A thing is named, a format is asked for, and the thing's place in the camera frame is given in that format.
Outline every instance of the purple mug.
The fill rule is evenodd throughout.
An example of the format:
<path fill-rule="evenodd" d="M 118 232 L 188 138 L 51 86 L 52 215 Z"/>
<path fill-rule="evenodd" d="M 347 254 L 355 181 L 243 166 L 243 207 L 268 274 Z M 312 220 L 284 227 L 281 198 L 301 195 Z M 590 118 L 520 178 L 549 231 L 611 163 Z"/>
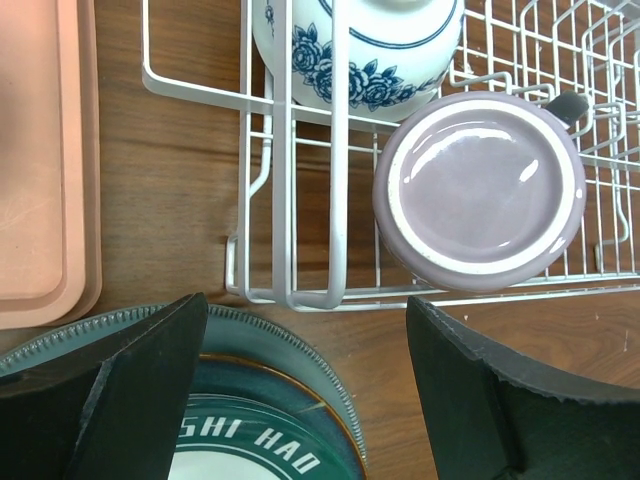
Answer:
<path fill-rule="evenodd" d="M 584 213 L 584 169 L 566 128 L 588 108 L 575 92 L 546 108 L 465 92 L 409 117 L 382 152 L 373 185 L 389 251 L 446 290 L 494 291 L 543 271 Z"/>

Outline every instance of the white wire dish rack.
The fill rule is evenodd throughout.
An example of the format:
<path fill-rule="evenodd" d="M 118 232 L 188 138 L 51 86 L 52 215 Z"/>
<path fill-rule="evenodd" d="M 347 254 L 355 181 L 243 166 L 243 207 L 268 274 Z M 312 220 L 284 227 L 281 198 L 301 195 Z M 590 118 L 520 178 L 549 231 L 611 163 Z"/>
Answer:
<path fill-rule="evenodd" d="M 397 125 L 349 117 L 347 88 L 334 91 L 331 111 L 292 102 L 291 1 L 271 1 L 275 16 L 284 19 L 279 22 L 284 28 L 275 32 L 278 68 L 273 77 L 265 75 L 264 94 L 256 94 L 251 0 L 242 0 L 241 6 L 238 91 L 154 72 L 153 0 L 143 0 L 146 87 L 161 95 L 240 112 L 238 228 L 227 244 L 227 289 L 252 302 L 277 302 L 299 311 L 399 308 L 406 305 L 408 295 L 425 295 L 444 306 L 640 290 L 633 229 L 633 209 L 640 208 L 636 203 L 640 199 L 640 49 L 635 39 L 635 31 L 640 32 L 640 4 L 636 1 L 606 6 L 593 0 L 467 0 L 462 41 L 440 95 L 488 89 L 543 104 L 561 90 L 573 89 L 592 107 L 572 130 L 589 190 L 587 212 L 570 248 L 553 266 L 523 284 L 493 295 L 461 296 L 420 284 L 391 261 L 371 211 L 362 207 L 370 203 L 377 156 Z M 349 2 L 333 2 L 333 36 L 338 44 L 348 43 L 348 8 Z M 334 75 L 346 82 L 348 51 L 334 49 L 333 55 Z M 308 124 L 322 125 L 315 128 L 324 137 Z M 298 185 L 301 158 L 310 149 L 326 158 L 318 175 L 328 190 L 327 204 L 313 218 L 308 213 L 299 215 L 308 212 L 301 202 L 311 195 L 306 192 L 308 185 Z M 252 166 L 256 153 L 260 160 Z M 353 195 L 348 195 L 354 189 L 361 195 L 355 209 Z M 256 215 L 256 199 L 264 202 L 269 197 L 272 262 L 258 275 L 252 213 Z M 326 263 L 316 266 L 311 275 L 300 267 L 305 263 L 299 239 L 301 231 L 325 217 L 326 245 L 314 248 Z"/>

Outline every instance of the dish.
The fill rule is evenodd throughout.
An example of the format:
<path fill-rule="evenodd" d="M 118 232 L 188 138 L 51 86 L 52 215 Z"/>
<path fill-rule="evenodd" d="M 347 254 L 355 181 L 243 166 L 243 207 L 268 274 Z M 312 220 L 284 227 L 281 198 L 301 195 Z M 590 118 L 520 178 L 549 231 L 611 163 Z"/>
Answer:
<path fill-rule="evenodd" d="M 222 394 L 290 415 L 328 442 L 355 478 L 366 477 L 358 446 L 335 410 L 303 383 L 283 372 L 243 358 L 203 354 L 191 391 L 189 405 L 192 407 L 206 404 Z"/>
<path fill-rule="evenodd" d="M 126 308 L 51 330 L 0 357 L 0 377 L 88 345 L 164 306 Z M 263 318 L 210 305 L 202 351 L 242 357 L 305 385 L 336 412 L 351 433 L 360 457 L 366 462 L 360 421 L 349 392 L 326 361 L 301 338 Z"/>
<path fill-rule="evenodd" d="M 213 395 L 187 406 L 170 480 L 360 478 L 330 443 L 284 412 Z"/>
<path fill-rule="evenodd" d="M 3 2 L 0 25 L 0 328 L 69 321 L 101 287 L 93 3 Z"/>

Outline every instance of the wooden surface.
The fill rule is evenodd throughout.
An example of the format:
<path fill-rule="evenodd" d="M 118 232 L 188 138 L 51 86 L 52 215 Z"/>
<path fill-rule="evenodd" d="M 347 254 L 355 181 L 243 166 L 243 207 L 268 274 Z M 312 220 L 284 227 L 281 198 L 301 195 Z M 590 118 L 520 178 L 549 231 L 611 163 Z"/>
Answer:
<path fill-rule="evenodd" d="M 152 0 L 159 73 L 215 87 L 239 85 L 239 2 Z M 139 4 L 96 0 L 100 78 L 104 289 L 93 313 L 204 291 L 304 337 L 352 391 L 373 479 L 436 478 L 406 344 L 403 311 L 297 314 L 225 293 L 225 241 L 237 219 L 237 112 L 153 95 L 141 83 Z M 259 85 L 256 61 L 256 85 Z M 304 159 L 305 272 L 326 259 L 326 156 Z M 256 207 L 255 267 L 268 271 L 270 209 Z M 370 179 L 353 182 L 350 282 L 365 263 Z M 638 294 L 449 308 L 498 341 L 554 366 L 640 387 Z"/>

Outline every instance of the blue rose pattern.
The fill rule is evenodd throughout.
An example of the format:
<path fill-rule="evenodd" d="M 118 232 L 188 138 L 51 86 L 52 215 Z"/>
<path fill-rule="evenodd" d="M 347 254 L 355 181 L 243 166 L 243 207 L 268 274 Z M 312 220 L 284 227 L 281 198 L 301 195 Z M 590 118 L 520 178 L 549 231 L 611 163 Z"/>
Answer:
<path fill-rule="evenodd" d="M 267 0 L 265 10 L 267 22 L 274 34 L 273 7 Z M 293 30 L 293 71 L 304 77 L 304 84 L 313 87 L 325 102 L 331 103 L 332 42 L 324 45 L 318 42 L 318 30 L 311 24 L 307 30 L 295 26 Z M 357 108 L 366 105 L 375 112 L 380 107 L 391 107 L 413 98 L 418 92 L 438 86 L 446 74 L 446 69 L 437 77 L 420 85 L 404 83 L 396 76 L 397 67 L 389 67 L 378 72 L 378 60 L 372 60 L 360 69 L 355 63 L 349 64 L 349 105 Z"/>

